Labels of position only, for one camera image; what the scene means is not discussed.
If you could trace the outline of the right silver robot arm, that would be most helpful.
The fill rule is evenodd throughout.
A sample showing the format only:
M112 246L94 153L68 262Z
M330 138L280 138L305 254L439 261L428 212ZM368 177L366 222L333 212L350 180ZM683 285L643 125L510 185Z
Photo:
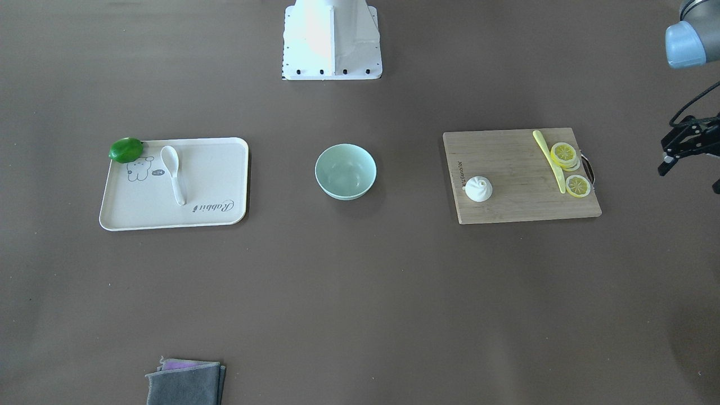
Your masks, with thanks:
M719 59L719 1L683 1L664 36L668 66L686 69Z

